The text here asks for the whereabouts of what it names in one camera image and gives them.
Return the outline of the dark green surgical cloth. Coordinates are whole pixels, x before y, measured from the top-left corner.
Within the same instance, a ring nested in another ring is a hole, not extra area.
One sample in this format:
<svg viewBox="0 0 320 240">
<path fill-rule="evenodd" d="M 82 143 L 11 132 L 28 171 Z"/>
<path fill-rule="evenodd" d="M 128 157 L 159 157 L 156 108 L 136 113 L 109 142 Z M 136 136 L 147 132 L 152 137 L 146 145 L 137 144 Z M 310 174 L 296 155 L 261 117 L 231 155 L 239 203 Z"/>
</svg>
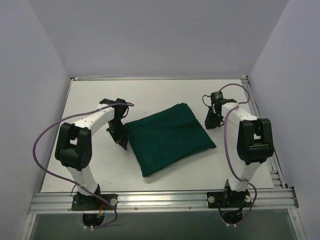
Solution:
<svg viewBox="0 0 320 240">
<path fill-rule="evenodd" d="M 186 103 L 128 122 L 125 127 L 144 178 L 217 147 Z"/>
</svg>

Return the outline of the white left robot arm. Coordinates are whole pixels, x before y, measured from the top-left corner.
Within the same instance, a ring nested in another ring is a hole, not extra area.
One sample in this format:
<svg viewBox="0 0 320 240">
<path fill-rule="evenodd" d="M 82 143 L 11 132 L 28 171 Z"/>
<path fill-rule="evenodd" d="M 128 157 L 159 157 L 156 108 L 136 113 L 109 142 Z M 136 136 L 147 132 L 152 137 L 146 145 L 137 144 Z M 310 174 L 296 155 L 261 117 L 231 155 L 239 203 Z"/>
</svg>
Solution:
<svg viewBox="0 0 320 240">
<path fill-rule="evenodd" d="M 92 137 L 104 127 L 113 141 L 127 149 L 129 131 L 122 123 L 129 111 L 130 103 L 124 99 L 104 98 L 93 111 L 81 119 L 63 123 L 59 128 L 54 156 L 70 172 L 78 183 L 77 193 L 84 196 L 83 204 L 90 210 L 100 206 L 99 185 L 90 169 L 92 159 Z"/>
</svg>

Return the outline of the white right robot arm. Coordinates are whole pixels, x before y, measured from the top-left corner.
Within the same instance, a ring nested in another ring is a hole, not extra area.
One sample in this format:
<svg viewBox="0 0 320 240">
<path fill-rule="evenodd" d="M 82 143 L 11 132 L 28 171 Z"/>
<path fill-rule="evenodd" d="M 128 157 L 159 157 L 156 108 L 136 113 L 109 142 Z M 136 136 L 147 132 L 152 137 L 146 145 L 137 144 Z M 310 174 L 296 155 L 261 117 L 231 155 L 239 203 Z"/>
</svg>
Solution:
<svg viewBox="0 0 320 240">
<path fill-rule="evenodd" d="M 229 154 L 227 133 L 223 130 L 224 149 L 231 177 L 227 180 L 230 189 L 222 193 L 223 203 L 234 206 L 240 201 L 239 192 L 246 191 L 256 171 L 274 154 L 271 121 L 252 115 L 234 99 L 212 100 L 205 118 L 208 130 L 220 127 L 235 127 L 236 156 Z"/>
</svg>

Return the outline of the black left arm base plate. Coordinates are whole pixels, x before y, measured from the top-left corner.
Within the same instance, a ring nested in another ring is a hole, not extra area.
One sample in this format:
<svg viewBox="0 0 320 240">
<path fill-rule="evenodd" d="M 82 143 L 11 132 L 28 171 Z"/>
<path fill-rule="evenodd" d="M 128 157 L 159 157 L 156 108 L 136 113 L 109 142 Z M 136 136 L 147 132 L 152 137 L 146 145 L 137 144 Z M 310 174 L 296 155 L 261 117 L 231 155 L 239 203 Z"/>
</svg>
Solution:
<svg viewBox="0 0 320 240">
<path fill-rule="evenodd" d="M 117 194 L 101 194 L 101 198 L 108 201 L 115 209 L 117 208 Z M 73 196 L 71 210 L 72 211 L 98 211 L 105 204 L 104 210 L 112 210 L 112 208 L 102 200 L 90 195 L 86 196 L 81 193 L 76 193 Z"/>
</svg>

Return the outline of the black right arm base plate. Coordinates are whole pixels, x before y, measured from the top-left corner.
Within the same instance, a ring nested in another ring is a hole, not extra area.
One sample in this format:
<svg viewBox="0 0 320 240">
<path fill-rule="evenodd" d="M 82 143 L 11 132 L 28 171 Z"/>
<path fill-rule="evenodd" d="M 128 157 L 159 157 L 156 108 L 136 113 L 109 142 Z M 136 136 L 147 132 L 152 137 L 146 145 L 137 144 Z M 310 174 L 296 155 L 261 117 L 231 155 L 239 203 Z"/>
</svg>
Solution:
<svg viewBox="0 0 320 240">
<path fill-rule="evenodd" d="M 218 208 L 248 208 L 251 206 L 251 196 L 248 191 L 214 191 L 207 192 L 207 205 L 210 209 Z"/>
</svg>

